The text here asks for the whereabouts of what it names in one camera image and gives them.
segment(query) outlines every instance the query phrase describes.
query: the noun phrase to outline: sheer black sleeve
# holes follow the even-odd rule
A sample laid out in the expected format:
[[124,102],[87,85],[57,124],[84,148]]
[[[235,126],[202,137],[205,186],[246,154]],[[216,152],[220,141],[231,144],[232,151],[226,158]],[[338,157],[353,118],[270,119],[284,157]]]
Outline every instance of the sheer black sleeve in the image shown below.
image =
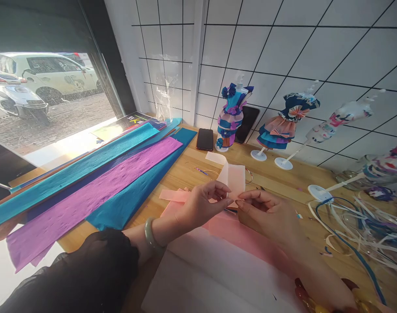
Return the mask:
[[93,233],[77,251],[60,254],[24,280],[0,313],[120,312],[138,259],[138,249],[121,231]]

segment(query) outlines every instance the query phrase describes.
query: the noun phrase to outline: wooden desk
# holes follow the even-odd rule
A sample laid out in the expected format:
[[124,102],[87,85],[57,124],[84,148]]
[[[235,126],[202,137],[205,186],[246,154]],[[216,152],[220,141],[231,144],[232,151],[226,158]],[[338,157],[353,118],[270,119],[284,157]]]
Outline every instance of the wooden desk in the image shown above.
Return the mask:
[[[186,125],[182,125],[182,127],[197,130]],[[222,168],[221,165],[205,159],[206,152],[196,149],[196,141],[197,136],[143,203],[137,214],[129,221],[126,228],[143,224],[150,216],[158,218],[161,215],[168,204],[168,201],[158,198],[162,189],[177,190],[178,188],[188,187],[191,190],[195,185],[217,178],[214,172],[208,172],[209,176],[206,176],[194,169],[198,167],[202,170],[215,170],[219,173]],[[266,152],[268,159],[265,162],[258,162],[250,155],[250,152],[254,149],[255,147],[249,145],[234,144],[224,155],[230,164],[245,165],[253,173],[254,180],[252,184],[246,186],[246,190],[252,190],[262,186],[272,193],[289,198],[298,213],[303,216],[303,219],[299,221],[305,234],[319,252],[324,252],[326,245],[324,239],[329,233],[318,221],[309,219],[312,215],[306,203],[313,199],[307,191],[307,186],[310,184],[317,184],[324,187],[334,185],[336,182],[331,172],[296,160],[292,161],[294,165],[292,170],[282,170],[274,164],[274,159],[277,157],[275,153]],[[355,195],[354,192],[344,188],[335,190],[332,194],[351,201],[353,201],[352,196]],[[322,213],[322,218],[327,223],[331,221],[328,220],[326,213]],[[73,252],[81,246],[89,234],[96,231],[96,228],[84,221],[61,238],[59,243],[66,252]],[[333,257],[325,257],[324,260],[341,277],[351,279],[360,288],[374,294],[374,288],[369,276],[355,256],[343,256],[333,251]],[[130,312],[139,311],[140,304],[158,265],[159,260],[151,260],[140,269],[139,277],[128,295],[127,306],[125,306],[125,308],[130,308]],[[389,306],[397,310],[397,277],[389,274],[375,263],[371,263],[371,267],[379,279],[379,284],[382,287]]]

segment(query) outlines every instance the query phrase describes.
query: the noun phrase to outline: scooter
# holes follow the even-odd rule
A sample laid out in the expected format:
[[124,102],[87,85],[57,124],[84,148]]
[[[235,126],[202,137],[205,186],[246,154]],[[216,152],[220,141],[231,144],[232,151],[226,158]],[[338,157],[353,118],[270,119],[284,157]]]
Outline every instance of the scooter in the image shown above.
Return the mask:
[[48,104],[32,90],[22,86],[23,83],[27,83],[27,80],[16,75],[0,73],[0,109],[24,120],[35,118],[49,127],[51,122],[46,116]]

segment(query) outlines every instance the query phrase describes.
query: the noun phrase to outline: smartphone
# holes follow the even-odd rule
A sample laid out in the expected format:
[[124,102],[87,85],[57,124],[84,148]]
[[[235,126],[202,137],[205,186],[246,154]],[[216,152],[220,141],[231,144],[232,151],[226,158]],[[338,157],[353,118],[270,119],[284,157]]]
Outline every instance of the smartphone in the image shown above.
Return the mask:
[[248,137],[248,134],[251,131],[252,126],[254,125],[258,117],[259,109],[254,107],[244,106],[242,108],[242,112],[243,112],[242,125],[236,131],[236,136],[235,136],[235,142],[238,144],[243,144],[245,142],[246,137]]
[[198,150],[213,151],[213,130],[200,128],[196,147]]

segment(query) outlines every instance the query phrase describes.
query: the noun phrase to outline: street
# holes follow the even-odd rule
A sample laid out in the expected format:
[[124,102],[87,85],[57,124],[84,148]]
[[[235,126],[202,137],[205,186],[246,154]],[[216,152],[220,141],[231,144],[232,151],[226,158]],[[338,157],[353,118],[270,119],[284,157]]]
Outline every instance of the street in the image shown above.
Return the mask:
[[39,125],[37,120],[0,119],[0,143],[26,155],[114,116],[105,93],[99,93],[50,106],[50,127]]

